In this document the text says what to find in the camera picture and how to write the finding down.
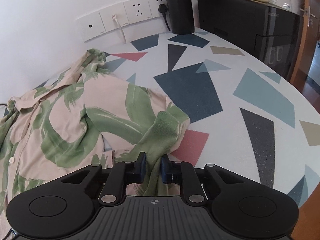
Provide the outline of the white wall socket panel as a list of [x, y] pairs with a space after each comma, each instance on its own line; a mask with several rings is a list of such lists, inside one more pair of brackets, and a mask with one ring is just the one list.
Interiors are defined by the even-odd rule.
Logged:
[[158, 7], [165, 0], [129, 0], [92, 12], [78, 18], [76, 26], [84, 42], [116, 29], [123, 32], [123, 28], [138, 22], [161, 17]]

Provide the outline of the wooden door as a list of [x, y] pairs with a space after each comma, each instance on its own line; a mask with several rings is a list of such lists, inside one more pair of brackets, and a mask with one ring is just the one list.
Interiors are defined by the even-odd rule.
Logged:
[[313, 61], [319, 32], [319, 0], [304, 0], [300, 14], [299, 50], [290, 79], [290, 83], [296, 88], [305, 83]]

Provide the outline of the black microwave oven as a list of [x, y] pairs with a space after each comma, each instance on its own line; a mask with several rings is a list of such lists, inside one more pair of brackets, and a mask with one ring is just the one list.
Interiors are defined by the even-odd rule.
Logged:
[[200, 28], [238, 46], [289, 80], [300, 16], [253, 0], [197, 0]]

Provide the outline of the green leaf print shirt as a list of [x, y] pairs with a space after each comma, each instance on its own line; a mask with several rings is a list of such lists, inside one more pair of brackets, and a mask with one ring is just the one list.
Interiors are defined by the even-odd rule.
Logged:
[[1, 119], [1, 239], [11, 239], [6, 218], [16, 195], [91, 164], [103, 168], [146, 153], [138, 196], [174, 196], [164, 185], [161, 157], [176, 150], [189, 116], [164, 93], [116, 77], [106, 56], [88, 50], [51, 86], [33, 89], [7, 103]]

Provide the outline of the black power plug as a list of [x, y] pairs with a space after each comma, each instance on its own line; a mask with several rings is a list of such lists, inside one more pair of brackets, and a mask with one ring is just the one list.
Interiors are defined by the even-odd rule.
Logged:
[[168, 31], [171, 31], [170, 27], [169, 27], [169, 24], [168, 24], [168, 20], [167, 20], [167, 12], [168, 12], [168, 8], [167, 6], [164, 4], [164, 3], [161, 3], [158, 7], [158, 12], [163, 16], [164, 18], [164, 22], [165, 22], [165, 25], [168, 29]]

